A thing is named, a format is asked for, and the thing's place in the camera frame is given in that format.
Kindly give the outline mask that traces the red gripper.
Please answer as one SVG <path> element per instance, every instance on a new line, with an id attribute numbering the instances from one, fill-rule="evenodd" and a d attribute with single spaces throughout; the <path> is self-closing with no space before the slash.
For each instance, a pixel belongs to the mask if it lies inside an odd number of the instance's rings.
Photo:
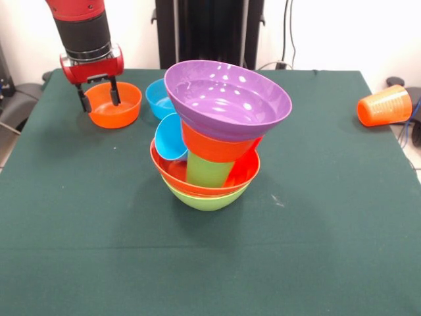
<path id="1" fill-rule="evenodd" d="M 121 100 L 115 76 L 120 76 L 123 73 L 124 59 L 118 44 L 112 44 L 110 53 L 102 59 L 95 61 L 73 61 L 66 53 L 61 53 L 60 63 L 64 75 L 77 89 L 84 112 L 91 112 L 91 104 L 81 84 L 88 83 L 97 78 L 110 77 L 112 103 L 114 106 L 120 104 Z"/>

